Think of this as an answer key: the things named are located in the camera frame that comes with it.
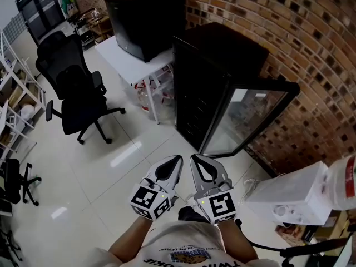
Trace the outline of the white plastic bag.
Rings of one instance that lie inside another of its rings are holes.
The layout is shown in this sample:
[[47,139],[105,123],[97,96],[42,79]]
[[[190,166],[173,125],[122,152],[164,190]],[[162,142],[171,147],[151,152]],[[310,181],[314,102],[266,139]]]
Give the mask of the white plastic bag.
[[25,121],[30,120],[35,114],[35,107],[30,104],[24,104],[20,109],[20,116]]

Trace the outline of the white shelving rack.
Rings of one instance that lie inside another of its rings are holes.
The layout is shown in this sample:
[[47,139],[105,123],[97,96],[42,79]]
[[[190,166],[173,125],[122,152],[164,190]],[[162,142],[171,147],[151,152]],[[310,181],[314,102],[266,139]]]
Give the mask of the white shelving rack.
[[9,106],[20,115],[22,106],[30,104],[35,107],[37,114],[45,109],[44,95],[45,90],[32,74],[26,60],[16,54],[0,29],[0,106],[8,100]]

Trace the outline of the black double glass door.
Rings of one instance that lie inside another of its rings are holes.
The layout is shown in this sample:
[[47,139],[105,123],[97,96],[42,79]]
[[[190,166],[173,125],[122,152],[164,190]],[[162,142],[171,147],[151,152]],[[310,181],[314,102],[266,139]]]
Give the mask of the black double glass door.
[[15,0],[35,44],[65,21],[58,0]]

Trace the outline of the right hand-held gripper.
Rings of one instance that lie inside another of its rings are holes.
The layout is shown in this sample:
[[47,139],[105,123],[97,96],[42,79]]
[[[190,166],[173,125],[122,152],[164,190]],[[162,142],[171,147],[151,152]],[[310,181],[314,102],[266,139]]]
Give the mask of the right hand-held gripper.
[[191,155],[190,167],[197,193],[198,207],[213,225],[233,220],[236,207],[232,198],[232,182],[224,166],[207,156]]

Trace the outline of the wooden side table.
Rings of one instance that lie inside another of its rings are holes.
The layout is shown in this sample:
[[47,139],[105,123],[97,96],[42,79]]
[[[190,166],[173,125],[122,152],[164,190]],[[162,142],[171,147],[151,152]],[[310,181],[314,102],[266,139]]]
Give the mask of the wooden side table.
[[113,36],[109,16],[101,13],[102,18],[99,21],[94,21],[91,16],[93,10],[94,8],[90,8],[85,12],[76,13],[67,19],[73,27],[74,33],[79,35],[84,50]]

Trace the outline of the person's beige printed t-shirt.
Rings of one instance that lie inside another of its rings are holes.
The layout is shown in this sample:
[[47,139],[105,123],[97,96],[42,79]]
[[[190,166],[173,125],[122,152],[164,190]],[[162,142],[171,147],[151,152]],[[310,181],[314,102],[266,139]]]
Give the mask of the person's beige printed t-shirt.
[[129,262],[95,248],[82,267],[262,267],[261,260],[243,264],[228,255],[218,229],[201,222],[168,222]]

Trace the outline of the clear dispenser water bottle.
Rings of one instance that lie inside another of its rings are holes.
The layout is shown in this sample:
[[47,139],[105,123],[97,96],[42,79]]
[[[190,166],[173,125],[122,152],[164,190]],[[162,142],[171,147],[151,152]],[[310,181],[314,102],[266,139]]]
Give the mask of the clear dispenser water bottle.
[[325,190],[333,210],[356,209],[356,154],[339,159],[328,168]]

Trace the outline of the small white desk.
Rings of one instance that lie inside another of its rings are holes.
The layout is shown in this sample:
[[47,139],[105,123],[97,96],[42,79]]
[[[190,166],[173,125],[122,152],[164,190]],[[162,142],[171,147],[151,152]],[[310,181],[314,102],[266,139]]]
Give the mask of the small white desk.
[[0,165],[7,158],[15,158],[22,163],[37,144],[25,135],[34,126],[16,113],[8,103],[7,100],[0,106]]

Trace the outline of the black-framed glass fridge door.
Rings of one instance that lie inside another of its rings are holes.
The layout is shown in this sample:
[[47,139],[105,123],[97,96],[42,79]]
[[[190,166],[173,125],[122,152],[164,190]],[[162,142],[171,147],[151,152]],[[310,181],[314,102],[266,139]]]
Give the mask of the black-framed glass fridge door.
[[299,93],[296,82],[262,77],[233,82],[216,109],[199,154],[210,158],[236,155]]

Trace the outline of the large black office chair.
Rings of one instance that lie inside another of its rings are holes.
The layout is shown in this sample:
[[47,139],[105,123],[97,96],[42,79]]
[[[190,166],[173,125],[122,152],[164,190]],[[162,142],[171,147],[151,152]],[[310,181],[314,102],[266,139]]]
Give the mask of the large black office chair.
[[114,112],[124,114],[122,107],[108,108],[106,87],[99,71],[91,72],[85,62],[80,36],[66,36],[55,31],[47,36],[37,48],[36,68],[50,83],[61,109],[53,107],[53,101],[46,106],[46,120],[57,116],[62,121],[65,135],[78,134],[77,141],[84,144],[83,135],[91,125],[95,125],[107,144],[107,138],[99,124],[102,116]]

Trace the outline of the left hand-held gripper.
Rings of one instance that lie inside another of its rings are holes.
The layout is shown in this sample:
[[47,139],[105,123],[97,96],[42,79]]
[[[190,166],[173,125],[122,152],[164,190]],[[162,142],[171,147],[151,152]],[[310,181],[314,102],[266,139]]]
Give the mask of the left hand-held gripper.
[[176,198],[174,188],[179,182],[183,164],[181,155],[173,155],[150,167],[147,177],[134,185],[129,197],[129,204],[136,214],[156,221],[173,207]]

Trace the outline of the small black office chair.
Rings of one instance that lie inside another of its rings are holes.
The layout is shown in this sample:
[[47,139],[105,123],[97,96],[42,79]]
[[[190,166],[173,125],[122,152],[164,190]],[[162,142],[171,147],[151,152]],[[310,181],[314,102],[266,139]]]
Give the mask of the small black office chair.
[[17,159],[7,159],[3,166],[0,166],[0,199],[6,200],[11,204],[18,204],[20,200],[28,203],[26,196],[34,206],[39,206],[30,191],[30,185],[35,182],[41,182],[41,177],[28,178],[32,170],[32,164],[28,163],[24,175],[20,173],[20,162]]

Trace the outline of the person's black trousers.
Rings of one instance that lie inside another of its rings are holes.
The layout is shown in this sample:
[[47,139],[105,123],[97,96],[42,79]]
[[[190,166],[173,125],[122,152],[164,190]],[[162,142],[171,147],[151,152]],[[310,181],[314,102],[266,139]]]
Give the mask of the person's black trousers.
[[178,221],[193,221],[210,224],[207,218],[196,212],[191,206],[182,207],[178,213]]

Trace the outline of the person's left forearm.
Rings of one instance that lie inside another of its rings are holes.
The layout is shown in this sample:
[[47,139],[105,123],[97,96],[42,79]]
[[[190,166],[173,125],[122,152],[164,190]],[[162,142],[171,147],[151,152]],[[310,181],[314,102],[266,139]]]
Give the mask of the person's left forearm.
[[140,251],[152,223],[145,217],[138,217],[108,251],[123,263],[131,261]]

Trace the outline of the black glass-door fridge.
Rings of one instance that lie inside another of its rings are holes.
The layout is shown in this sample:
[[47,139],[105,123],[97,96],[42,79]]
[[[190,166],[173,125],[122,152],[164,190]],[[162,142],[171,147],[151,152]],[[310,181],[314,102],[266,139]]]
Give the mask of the black glass-door fridge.
[[[214,82],[214,85],[221,84],[218,107],[233,82],[259,77],[268,55],[269,51],[257,42],[213,22],[188,29],[174,37],[173,68],[175,71],[175,65],[179,63],[190,67],[210,66],[219,71],[219,80]],[[176,101],[175,81],[174,94]]]

